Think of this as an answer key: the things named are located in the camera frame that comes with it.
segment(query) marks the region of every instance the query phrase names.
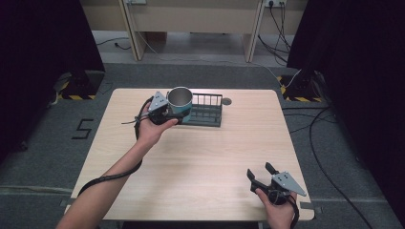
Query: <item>human arm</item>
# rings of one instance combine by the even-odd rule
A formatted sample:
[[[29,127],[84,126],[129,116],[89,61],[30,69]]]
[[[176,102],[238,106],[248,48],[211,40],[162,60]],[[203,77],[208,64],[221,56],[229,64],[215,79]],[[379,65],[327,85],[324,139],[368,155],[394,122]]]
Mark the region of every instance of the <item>human arm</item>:
[[[256,194],[265,205],[267,222],[271,229],[289,229],[294,217],[294,209],[291,204],[286,202],[283,205],[273,205],[268,200],[267,195],[259,188],[256,189]],[[291,192],[291,196],[297,199],[296,193]]]
[[[137,142],[103,176],[121,174],[133,169],[158,143],[161,134],[176,123],[177,119],[172,119],[157,126],[148,118],[144,118],[139,126]],[[108,180],[86,189],[69,208],[57,228],[96,228],[116,200],[128,177]]]

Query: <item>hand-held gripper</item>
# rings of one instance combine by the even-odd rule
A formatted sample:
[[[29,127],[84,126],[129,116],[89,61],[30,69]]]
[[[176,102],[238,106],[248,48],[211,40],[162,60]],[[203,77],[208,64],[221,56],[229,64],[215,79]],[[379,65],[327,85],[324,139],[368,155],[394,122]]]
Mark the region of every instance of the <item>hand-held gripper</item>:
[[[182,119],[189,114],[190,110],[173,114],[167,98],[161,92],[156,92],[152,97],[148,113],[142,114],[142,116],[148,115],[149,119],[156,125],[163,124],[170,119],[176,118],[178,120],[177,124],[180,125],[182,123]]]
[[[251,192],[256,194],[256,189],[260,188],[265,194],[267,194],[268,200],[274,205],[282,205],[286,203],[291,191],[303,197],[307,195],[288,172],[279,173],[268,162],[266,163],[266,169],[271,173],[271,183],[269,185],[265,185],[256,180],[253,173],[247,169],[247,177],[251,182]]]

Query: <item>electrical outlet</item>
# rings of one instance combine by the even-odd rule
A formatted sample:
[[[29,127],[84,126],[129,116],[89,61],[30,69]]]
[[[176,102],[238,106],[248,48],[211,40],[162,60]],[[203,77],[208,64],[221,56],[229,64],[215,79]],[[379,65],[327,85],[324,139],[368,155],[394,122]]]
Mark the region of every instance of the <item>electrical outlet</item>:
[[[273,2],[273,8],[281,8],[282,4],[286,6],[287,0],[266,0],[265,7],[269,7],[270,1]]]

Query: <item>black curtain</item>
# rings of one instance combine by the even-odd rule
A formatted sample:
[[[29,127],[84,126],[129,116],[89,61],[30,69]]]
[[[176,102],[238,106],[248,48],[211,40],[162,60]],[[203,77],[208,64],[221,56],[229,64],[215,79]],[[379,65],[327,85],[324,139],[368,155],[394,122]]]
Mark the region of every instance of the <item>black curtain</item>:
[[[63,73],[104,72],[78,0],[4,0],[0,7],[0,161],[30,134]]]
[[[324,23],[334,16],[340,22]],[[355,151],[405,225],[405,1],[309,0],[288,66],[324,75]],[[335,32],[328,38],[322,31]],[[326,41],[319,49],[315,41]]]

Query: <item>hand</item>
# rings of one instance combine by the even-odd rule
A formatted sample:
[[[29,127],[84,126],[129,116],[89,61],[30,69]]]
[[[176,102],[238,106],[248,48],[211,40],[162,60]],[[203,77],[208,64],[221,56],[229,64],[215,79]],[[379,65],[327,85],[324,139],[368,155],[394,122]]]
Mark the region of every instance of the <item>hand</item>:
[[[147,113],[150,103],[146,104],[143,109],[143,113]],[[177,119],[171,119],[161,125],[155,125],[148,117],[144,117],[139,126],[139,138],[138,141],[145,142],[150,147],[158,143],[161,134],[170,127],[176,125]]]
[[[294,217],[294,209],[292,208],[291,204],[286,202],[283,205],[273,205],[268,200],[267,195],[259,188],[256,189],[256,194],[265,205],[267,222],[271,229],[289,228]],[[296,193],[291,192],[291,196],[294,199],[297,199]]]

